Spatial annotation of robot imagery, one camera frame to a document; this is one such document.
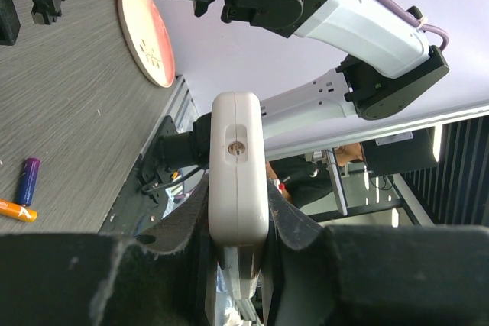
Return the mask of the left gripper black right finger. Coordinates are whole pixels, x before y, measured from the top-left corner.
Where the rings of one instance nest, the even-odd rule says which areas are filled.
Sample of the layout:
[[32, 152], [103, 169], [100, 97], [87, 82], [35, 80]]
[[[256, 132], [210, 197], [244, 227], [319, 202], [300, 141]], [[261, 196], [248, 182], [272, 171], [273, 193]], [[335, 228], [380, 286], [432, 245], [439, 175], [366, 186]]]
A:
[[486, 325], [488, 229], [322, 226], [268, 187], [268, 325]]

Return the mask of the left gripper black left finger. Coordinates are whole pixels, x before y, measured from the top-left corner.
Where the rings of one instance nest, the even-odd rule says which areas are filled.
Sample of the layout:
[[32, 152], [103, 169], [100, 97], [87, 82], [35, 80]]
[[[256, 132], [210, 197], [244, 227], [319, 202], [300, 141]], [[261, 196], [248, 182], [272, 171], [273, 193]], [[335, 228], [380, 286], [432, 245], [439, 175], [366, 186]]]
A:
[[208, 325], [209, 180], [137, 237], [3, 234], [3, 325]]

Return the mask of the white remote control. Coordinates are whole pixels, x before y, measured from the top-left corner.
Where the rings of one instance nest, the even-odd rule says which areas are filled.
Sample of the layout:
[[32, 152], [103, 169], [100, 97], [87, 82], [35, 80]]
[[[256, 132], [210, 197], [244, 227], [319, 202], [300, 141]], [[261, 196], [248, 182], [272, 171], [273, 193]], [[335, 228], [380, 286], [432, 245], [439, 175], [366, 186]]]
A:
[[212, 103], [208, 218], [228, 294], [251, 299], [269, 232], [261, 107], [251, 92]]

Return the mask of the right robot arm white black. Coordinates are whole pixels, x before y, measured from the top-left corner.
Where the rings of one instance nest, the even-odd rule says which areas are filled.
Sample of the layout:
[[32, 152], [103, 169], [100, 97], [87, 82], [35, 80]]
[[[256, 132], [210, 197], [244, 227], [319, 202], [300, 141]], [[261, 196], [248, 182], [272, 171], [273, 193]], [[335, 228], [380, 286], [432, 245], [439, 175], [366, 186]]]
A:
[[[64, 0], [32, 0], [36, 23], [49, 25]], [[190, 0], [195, 16], [215, 0]], [[261, 104], [269, 138], [317, 121], [357, 115], [366, 121], [402, 111], [448, 72], [443, 47], [428, 33], [448, 35], [427, 24], [421, 11], [393, 0], [224, 0], [221, 19], [240, 21], [281, 37], [321, 41], [346, 53], [336, 68], [314, 81]]]

